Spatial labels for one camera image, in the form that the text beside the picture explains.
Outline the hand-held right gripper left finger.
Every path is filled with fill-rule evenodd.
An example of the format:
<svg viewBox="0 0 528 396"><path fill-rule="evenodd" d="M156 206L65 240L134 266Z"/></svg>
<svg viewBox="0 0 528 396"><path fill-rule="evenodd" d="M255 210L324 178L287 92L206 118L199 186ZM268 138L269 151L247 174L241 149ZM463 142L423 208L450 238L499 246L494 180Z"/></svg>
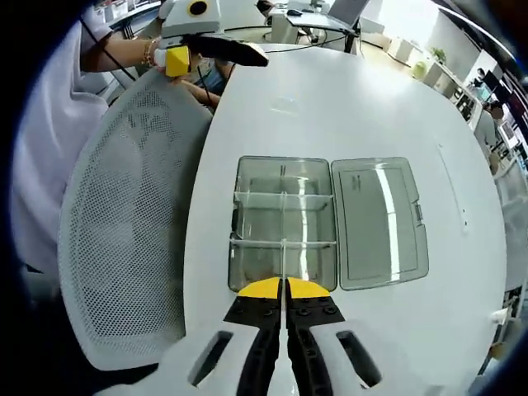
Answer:
<svg viewBox="0 0 528 396"><path fill-rule="evenodd" d="M243 288L222 321L189 332L135 384L100 395L266 395L279 355L283 280Z"/></svg>

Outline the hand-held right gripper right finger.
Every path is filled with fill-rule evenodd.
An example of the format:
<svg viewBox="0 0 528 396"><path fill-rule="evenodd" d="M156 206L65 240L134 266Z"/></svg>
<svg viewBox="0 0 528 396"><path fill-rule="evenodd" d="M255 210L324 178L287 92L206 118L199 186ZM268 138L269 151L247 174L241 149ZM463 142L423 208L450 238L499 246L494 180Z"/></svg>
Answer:
<svg viewBox="0 0 528 396"><path fill-rule="evenodd" d="M301 395L428 395L398 346L358 319L346 319L330 293L285 279L288 352Z"/></svg>

